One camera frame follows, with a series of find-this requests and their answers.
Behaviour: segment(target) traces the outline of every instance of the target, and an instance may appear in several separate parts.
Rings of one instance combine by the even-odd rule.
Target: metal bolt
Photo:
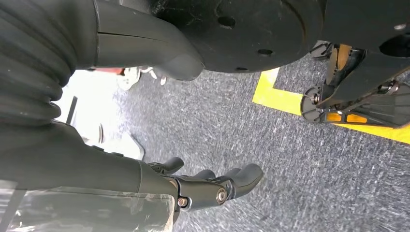
[[[178,198],[178,206],[185,207],[187,205],[188,205],[188,199],[183,198],[183,197]]]
[[[393,81],[391,83],[391,85],[389,86],[389,91],[386,94],[390,95],[390,94],[396,92],[398,90],[399,86],[400,85],[397,81]]]
[[[313,96],[310,97],[310,100],[312,101],[313,104],[319,103],[319,95],[314,94]]]
[[[227,198],[226,190],[224,188],[220,188],[217,192],[217,202],[219,204],[222,204],[226,201],[226,198]]]
[[[403,30],[404,28],[407,27],[407,24],[399,24],[395,26],[395,30]]]

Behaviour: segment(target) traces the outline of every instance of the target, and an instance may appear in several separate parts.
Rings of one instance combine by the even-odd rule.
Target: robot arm
[[[174,219],[180,209],[243,196],[261,180],[254,164],[218,178],[175,176],[180,159],[146,164],[109,154],[53,121],[60,109],[51,101],[76,69],[149,65],[180,80],[197,77],[202,59],[173,25],[103,0],[0,0],[0,28],[0,180],[26,191],[167,194],[176,201]]]

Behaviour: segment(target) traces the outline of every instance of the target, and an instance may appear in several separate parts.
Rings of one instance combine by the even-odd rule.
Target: yellow line
[[[302,94],[273,88],[278,72],[279,68],[262,72],[256,87],[255,95],[253,96],[253,102],[300,116],[300,101],[302,99]],[[401,129],[348,124],[336,125],[410,144],[410,125]]]

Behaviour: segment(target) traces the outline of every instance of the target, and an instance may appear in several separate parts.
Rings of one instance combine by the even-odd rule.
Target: clear plastic cover
[[[0,181],[0,231],[171,232],[170,195],[60,187],[14,190]]]

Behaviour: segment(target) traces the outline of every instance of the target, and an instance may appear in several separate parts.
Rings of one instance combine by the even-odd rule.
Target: screw
[[[224,203],[226,201],[226,197],[227,197],[226,190],[224,188],[220,188],[217,192],[217,202],[219,204]]]
[[[404,28],[407,27],[407,24],[399,24],[395,26],[395,30],[403,30]]]
[[[188,199],[183,198],[183,197],[178,198],[178,206],[185,207],[187,205],[188,205]]]
[[[310,100],[312,101],[313,104],[319,103],[319,95],[314,94],[313,96],[310,97]]]

